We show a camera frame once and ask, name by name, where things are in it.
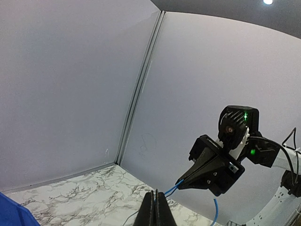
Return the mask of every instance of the metal corner post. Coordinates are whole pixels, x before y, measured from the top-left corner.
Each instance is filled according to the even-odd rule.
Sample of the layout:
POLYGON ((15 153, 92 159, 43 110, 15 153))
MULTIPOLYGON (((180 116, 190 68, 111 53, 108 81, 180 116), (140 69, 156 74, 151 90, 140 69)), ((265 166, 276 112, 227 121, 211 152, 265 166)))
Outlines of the metal corner post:
POLYGON ((150 40, 149 43, 147 45, 144 57, 143 57, 143 61, 141 64, 141 68, 138 74, 138 78, 136 81, 136 85, 133 91, 133 95, 130 101, 130 105, 128 107, 128 111, 127 111, 127 116, 123 125, 123 129, 122 129, 122 133, 121 133, 121 137, 120 137, 120 141, 119 141, 119 145, 118 145, 118 150, 117 150, 117 155, 115 158, 115 164, 120 165, 127 147, 127 141, 130 135, 130 131, 133 125, 133 121, 134 121, 134 116, 135 116, 135 112, 137 110, 137 105, 138 105, 138 101, 140 98, 140 95, 142 93, 145 81, 146 81, 146 77, 148 74, 148 71, 150 69, 150 65, 151 65, 151 60, 152 60, 152 56, 153 56, 153 52, 158 40, 158 36, 162 27, 162 23, 164 20, 166 12, 165 11, 160 11, 157 20, 155 22, 154 28, 152 30, 152 33, 150 35, 150 40))

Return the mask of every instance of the white marble table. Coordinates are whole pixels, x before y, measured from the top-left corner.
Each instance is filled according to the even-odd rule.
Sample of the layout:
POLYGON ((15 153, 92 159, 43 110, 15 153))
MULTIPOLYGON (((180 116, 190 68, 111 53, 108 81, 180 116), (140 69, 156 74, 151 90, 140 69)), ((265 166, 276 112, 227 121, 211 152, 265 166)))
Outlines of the white marble table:
MULTIPOLYGON (((6 194, 28 208, 42 226, 121 226, 140 208, 151 188, 119 166, 6 194)), ((209 226, 212 221, 168 200, 178 226, 209 226)), ((128 220, 132 225, 135 217, 128 220)))

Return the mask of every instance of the ceiling light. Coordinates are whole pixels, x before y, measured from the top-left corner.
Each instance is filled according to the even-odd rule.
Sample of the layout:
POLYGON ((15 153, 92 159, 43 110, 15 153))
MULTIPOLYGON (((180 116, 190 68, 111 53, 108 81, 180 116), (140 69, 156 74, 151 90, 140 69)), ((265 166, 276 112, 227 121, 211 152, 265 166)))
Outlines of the ceiling light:
POLYGON ((263 2, 267 5, 271 5, 273 3, 273 0, 263 0, 263 2))

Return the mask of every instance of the blue container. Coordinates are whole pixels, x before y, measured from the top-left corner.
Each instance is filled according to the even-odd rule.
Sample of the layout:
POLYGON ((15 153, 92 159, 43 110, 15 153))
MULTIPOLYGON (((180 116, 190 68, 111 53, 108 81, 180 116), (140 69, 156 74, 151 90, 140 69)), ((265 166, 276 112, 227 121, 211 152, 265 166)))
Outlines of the blue container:
POLYGON ((0 192, 0 226, 40 226, 28 209, 0 192))

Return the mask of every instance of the metal trim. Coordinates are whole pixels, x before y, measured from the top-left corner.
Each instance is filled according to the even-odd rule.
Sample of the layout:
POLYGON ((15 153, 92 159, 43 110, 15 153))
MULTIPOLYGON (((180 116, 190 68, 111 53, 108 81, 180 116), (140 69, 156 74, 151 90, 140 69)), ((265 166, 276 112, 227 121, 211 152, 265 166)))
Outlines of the metal trim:
POLYGON ((71 179, 71 178, 82 176, 82 175, 85 175, 85 174, 88 174, 88 173, 91 173, 91 172, 94 172, 94 171, 102 170, 104 168, 114 166, 114 165, 115 165, 115 163, 112 162, 112 163, 109 163, 109 164, 106 164, 106 165, 103 165, 103 166, 99 166, 99 167, 96 167, 96 168, 93 168, 93 169, 88 169, 88 170, 80 172, 80 173, 75 173, 75 174, 72 174, 70 176, 66 176, 66 177, 62 177, 62 178, 58 178, 58 179, 54 179, 54 180, 49 180, 49 181, 37 183, 37 184, 34 184, 34 185, 24 186, 24 187, 20 187, 20 188, 14 188, 14 189, 3 191, 2 193, 10 194, 10 193, 14 193, 14 192, 20 192, 20 191, 25 191, 25 190, 29 190, 29 189, 34 189, 34 188, 37 188, 37 187, 46 186, 46 185, 53 184, 53 183, 56 183, 56 182, 60 182, 60 181, 63 181, 63 180, 68 180, 68 179, 71 179))
POLYGON ((133 121, 134 121, 134 116, 137 110, 137 105, 138 105, 138 101, 139 98, 141 96, 145 81, 146 81, 146 77, 148 74, 148 71, 150 69, 150 65, 151 65, 151 60, 152 60, 152 56, 154 53, 154 49, 158 40, 158 36, 162 27, 162 23, 164 20, 166 12, 165 11, 160 11, 157 20, 155 22, 154 28, 152 30, 152 33, 150 35, 150 40, 149 43, 147 45, 144 57, 143 57, 143 61, 142 61, 142 65, 138 74, 138 78, 136 81, 136 85, 134 88, 134 92, 130 101, 130 105, 127 111, 127 116, 123 125, 123 129, 122 129, 122 133, 120 136, 120 141, 119 141, 119 145, 118 145, 118 150, 117 150, 117 154, 116 154, 116 158, 115 158, 115 164, 120 165, 127 147, 127 142, 128 142, 128 138, 129 138, 129 134, 131 132, 131 128, 133 125, 133 121))

